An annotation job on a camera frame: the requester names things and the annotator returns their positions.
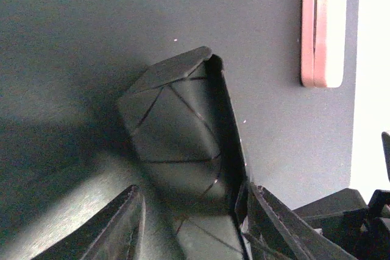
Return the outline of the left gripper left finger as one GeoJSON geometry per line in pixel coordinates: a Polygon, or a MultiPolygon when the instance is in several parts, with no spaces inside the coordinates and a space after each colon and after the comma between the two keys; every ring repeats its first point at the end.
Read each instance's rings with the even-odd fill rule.
{"type": "Polygon", "coordinates": [[[131,185],[67,237],[35,259],[139,259],[144,195],[131,185]]]}

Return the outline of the pink glasses case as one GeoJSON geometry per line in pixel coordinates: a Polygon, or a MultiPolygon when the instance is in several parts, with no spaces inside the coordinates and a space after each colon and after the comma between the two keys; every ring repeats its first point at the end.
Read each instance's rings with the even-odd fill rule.
{"type": "Polygon", "coordinates": [[[302,0],[301,81],[337,88],[344,77],[347,0],[302,0]]]}

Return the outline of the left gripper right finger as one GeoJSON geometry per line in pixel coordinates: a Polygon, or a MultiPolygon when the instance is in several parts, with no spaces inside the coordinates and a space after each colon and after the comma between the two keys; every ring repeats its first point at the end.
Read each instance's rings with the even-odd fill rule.
{"type": "Polygon", "coordinates": [[[235,213],[250,259],[355,259],[263,186],[244,181],[235,213]]]}

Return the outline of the black glasses case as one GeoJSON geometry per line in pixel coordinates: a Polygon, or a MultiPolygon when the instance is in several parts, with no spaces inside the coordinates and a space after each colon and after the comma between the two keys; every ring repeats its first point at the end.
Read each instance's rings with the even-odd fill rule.
{"type": "Polygon", "coordinates": [[[245,177],[222,60],[202,46],[154,64],[116,107],[145,196],[141,259],[247,259],[245,177]]]}

